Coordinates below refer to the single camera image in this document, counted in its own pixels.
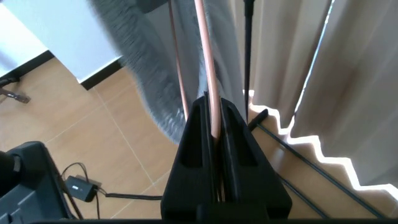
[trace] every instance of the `curtain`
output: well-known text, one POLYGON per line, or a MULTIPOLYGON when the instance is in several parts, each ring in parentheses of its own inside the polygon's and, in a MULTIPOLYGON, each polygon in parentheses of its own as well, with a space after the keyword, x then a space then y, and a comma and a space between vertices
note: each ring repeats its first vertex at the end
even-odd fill
MULTIPOLYGON (((240 34, 244 30, 244 11, 238 10, 243 6, 241 1, 236 2, 238 40, 243 52, 240 34)), ((278 109, 281 126, 285 128, 292 119, 331 1, 257 0, 254 3, 253 103, 278 109)))
POLYGON ((361 185, 398 187, 397 133, 398 1, 336 0, 291 135, 349 157, 361 185))

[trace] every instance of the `fuzzy gray towel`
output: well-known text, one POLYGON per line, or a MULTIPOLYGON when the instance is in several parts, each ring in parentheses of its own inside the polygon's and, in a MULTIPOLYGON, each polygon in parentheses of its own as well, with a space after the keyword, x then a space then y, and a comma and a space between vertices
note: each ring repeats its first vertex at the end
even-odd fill
MULTIPOLYGON (((99 20, 135 74, 147 111, 159 129, 179 143, 185 126, 175 63, 169 7, 165 0, 91 0, 99 20)), ((173 0, 182 79, 188 105, 207 91, 193 0, 173 0)), ((244 111, 238 47, 228 0, 205 1, 220 95, 244 111)))

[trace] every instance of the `black power brick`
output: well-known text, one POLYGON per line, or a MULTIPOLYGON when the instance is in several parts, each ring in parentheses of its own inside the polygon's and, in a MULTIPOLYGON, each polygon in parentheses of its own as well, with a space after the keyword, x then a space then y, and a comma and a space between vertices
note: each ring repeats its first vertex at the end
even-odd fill
POLYGON ((85 180, 69 176, 65 181, 70 195, 85 202, 91 202, 94 199, 98 186, 85 180))

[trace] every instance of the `sunlight on floor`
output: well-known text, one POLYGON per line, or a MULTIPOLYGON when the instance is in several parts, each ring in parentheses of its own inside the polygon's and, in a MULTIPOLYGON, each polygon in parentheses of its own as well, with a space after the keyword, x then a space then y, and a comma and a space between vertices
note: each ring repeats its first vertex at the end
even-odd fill
MULTIPOLYGON (((254 96, 254 90, 249 90, 249 96, 253 97, 254 96)), ((279 111, 276 109, 269 108, 267 106, 259 106, 259 105, 254 105, 250 104, 249 108, 257 113, 260 113, 264 109, 268 109, 268 114, 270 116, 273 116, 277 120, 277 127, 278 127, 278 134, 280 135, 285 135, 286 136, 286 142, 290 145, 295 145, 295 144, 303 144, 303 143, 310 143, 313 145, 313 148, 315 150, 315 155, 318 159, 318 161, 325 163, 325 164, 341 164, 344 166, 347 175, 349 177, 349 181, 351 182, 351 185, 355 190, 386 190, 389 192, 396 200, 398 200, 398 189, 394 187, 392 184, 381 184, 381 185, 370 185, 370 186, 361 186, 359 184, 358 176, 356 175, 356 172, 354 170, 353 163, 351 162, 350 158, 346 157, 325 157, 322 154, 322 149, 321 149, 321 144, 319 141, 318 136, 305 136, 305 137, 299 137, 299 138, 292 138, 290 137, 290 131, 293 128, 294 125, 294 117, 292 118, 289 127, 287 128, 281 128, 280 127, 280 115, 279 111)))

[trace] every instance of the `pink tube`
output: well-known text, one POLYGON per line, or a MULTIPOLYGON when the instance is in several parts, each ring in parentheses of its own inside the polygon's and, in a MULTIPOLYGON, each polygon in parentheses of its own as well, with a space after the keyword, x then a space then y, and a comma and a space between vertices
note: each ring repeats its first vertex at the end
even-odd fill
POLYGON ((221 132, 220 95, 218 93, 217 78, 214 69, 213 54, 211 53, 211 44, 203 0, 195 0, 195 7, 197 10, 200 38, 203 46, 203 56, 205 57, 207 84, 209 88, 211 135, 214 137, 215 143, 217 143, 221 132))
POLYGON ((178 82, 180 83, 180 92, 181 92, 182 108, 184 109, 185 121, 187 121, 187 119, 188 119, 188 105, 187 105, 187 99, 186 99, 186 97, 185 97, 185 90, 184 90, 184 85, 183 85, 182 76, 181 76, 180 56, 179 56, 179 54, 178 54, 177 36, 175 35, 174 18, 173 18, 173 9, 172 9, 172 2, 171 2, 171 0, 168 0, 168 4, 169 4, 170 21, 171 21, 171 24, 172 24, 172 33, 173 33, 173 38, 174 38, 175 61, 177 62, 177 74, 178 74, 178 82))

